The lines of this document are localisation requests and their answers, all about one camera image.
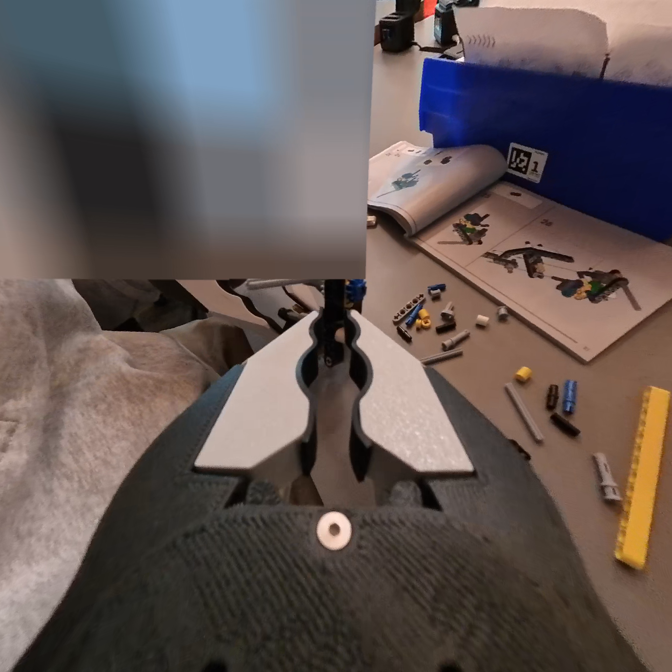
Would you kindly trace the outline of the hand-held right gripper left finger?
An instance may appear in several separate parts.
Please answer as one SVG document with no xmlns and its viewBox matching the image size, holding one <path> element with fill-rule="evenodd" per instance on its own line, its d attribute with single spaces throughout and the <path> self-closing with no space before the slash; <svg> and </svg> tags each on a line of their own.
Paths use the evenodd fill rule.
<svg viewBox="0 0 672 672">
<path fill-rule="evenodd" d="M 311 312 L 248 358 L 194 462 L 202 473 L 294 481 L 315 462 L 318 371 Z"/>
</svg>

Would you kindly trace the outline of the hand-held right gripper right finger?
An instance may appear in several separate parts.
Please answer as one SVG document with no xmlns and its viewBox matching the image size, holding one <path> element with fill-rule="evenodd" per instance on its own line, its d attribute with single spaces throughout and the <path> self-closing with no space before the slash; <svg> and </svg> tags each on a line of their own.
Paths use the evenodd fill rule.
<svg viewBox="0 0 672 672">
<path fill-rule="evenodd" d="M 475 474 L 427 368 L 358 312 L 348 315 L 353 402 L 349 459 L 359 482 Z"/>
</svg>

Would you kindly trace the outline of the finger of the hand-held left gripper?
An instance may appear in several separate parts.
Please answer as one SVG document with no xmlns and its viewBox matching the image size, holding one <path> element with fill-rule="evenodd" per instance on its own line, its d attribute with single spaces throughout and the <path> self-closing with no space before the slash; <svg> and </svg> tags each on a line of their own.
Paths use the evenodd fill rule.
<svg viewBox="0 0 672 672">
<path fill-rule="evenodd" d="M 315 280 L 217 280 L 245 309 L 274 332 L 283 333 L 316 310 Z"/>
</svg>

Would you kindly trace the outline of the lego gear assembly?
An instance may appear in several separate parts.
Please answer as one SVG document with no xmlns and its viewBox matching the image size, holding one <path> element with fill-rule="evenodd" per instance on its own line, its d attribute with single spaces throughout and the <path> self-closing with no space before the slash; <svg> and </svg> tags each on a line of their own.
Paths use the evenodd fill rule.
<svg viewBox="0 0 672 672">
<path fill-rule="evenodd" d="M 366 295 L 365 279 L 350 280 L 287 280 L 272 279 L 246 280 L 249 290 L 285 288 L 303 284 L 319 290 L 324 298 L 322 312 L 321 343 L 324 364 L 328 367 L 339 365 L 344 359 L 345 346 L 337 340 L 337 333 L 345 329 L 346 313 L 352 308 L 361 308 Z"/>
</svg>

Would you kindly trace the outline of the long grey lego axle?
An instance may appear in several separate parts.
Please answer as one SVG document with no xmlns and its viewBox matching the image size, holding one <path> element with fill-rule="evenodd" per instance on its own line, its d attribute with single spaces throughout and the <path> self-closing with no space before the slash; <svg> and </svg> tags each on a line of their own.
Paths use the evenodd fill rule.
<svg viewBox="0 0 672 672">
<path fill-rule="evenodd" d="M 535 441 L 537 444 L 542 444 L 544 442 L 544 435 L 541 432 L 537 423 L 535 422 L 530 411 L 525 406 L 522 398 L 519 396 L 519 393 L 517 392 L 516 388 L 513 386 L 512 383 L 507 383 L 504 385 L 504 390 L 507 397 L 511 401 L 511 404 L 515 408 L 518 416 L 525 424 L 528 433 L 533 438 L 533 441 Z"/>
</svg>

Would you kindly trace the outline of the light grey lego pin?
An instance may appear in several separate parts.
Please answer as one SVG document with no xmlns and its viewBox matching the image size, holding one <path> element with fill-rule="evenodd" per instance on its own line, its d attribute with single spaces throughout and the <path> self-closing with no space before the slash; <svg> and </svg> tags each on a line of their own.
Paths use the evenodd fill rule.
<svg viewBox="0 0 672 672">
<path fill-rule="evenodd" d="M 598 452 L 593 454 L 600 492 L 603 500 L 607 503 L 620 503 L 622 496 L 619 487 L 611 472 L 609 461 L 605 454 Z"/>
</svg>

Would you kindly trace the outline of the lego instruction booklet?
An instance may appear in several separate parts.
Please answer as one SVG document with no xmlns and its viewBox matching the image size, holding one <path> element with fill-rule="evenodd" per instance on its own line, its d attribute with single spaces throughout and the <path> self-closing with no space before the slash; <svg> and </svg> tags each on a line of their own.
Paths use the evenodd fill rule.
<svg viewBox="0 0 672 672">
<path fill-rule="evenodd" d="M 371 210 L 428 256 L 590 362 L 671 303 L 671 248 L 505 179 L 486 145 L 401 141 L 369 160 Z"/>
</svg>

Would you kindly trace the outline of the long yellow lego beam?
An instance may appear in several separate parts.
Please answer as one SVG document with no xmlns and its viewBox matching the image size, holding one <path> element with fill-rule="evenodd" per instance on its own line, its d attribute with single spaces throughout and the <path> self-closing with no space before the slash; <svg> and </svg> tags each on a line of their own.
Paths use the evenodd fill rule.
<svg viewBox="0 0 672 672">
<path fill-rule="evenodd" d="M 644 390 L 614 551 L 618 562 L 637 571 L 648 557 L 670 406 L 669 391 Z"/>
</svg>

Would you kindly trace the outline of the grey hoodie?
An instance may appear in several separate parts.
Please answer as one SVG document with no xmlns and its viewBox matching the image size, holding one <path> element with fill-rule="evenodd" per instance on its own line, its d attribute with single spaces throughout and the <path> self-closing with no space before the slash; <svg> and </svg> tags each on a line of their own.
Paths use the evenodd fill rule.
<svg viewBox="0 0 672 672">
<path fill-rule="evenodd" d="M 1 670 L 69 588 L 101 516 L 154 439 L 253 350 L 219 316 L 113 331 L 148 281 L 1 280 Z"/>
</svg>

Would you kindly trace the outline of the black charger box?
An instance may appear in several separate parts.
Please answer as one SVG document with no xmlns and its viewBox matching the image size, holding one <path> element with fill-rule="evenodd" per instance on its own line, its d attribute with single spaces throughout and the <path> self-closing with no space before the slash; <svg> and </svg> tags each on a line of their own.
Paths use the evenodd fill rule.
<svg viewBox="0 0 672 672">
<path fill-rule="evenodd" d="M 381 50 L 385 53 L 403 53 L 414 45 L 414 15 L 391 13 L 378 23 Z"/>
</svg>

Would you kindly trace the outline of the blue plastic bin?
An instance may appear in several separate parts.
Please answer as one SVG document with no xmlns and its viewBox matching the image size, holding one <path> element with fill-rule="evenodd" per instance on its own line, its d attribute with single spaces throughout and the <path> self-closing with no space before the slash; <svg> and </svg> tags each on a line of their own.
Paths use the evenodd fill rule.
<svg viewBox="0 0 672 672">
<path fill-rule="evenodd" d="M 508 177 L 649 239 L 671 239 L 671 89 L 427 58 L 419 128 L 488 145 Z"/>
</svg>

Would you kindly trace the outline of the black and teal device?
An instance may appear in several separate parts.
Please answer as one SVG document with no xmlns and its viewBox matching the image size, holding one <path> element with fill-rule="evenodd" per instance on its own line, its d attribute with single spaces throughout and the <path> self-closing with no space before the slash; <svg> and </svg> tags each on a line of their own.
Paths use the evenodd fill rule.
<svg viewBox="0 0 672 672">
<path fill-rule="evenodd" d="M 458 35 L 455 9 L 469 5 L 469 1 L 437 1 L 433 19 L 433 38 L 440 46 L 451 46 Z"/>
</svg>

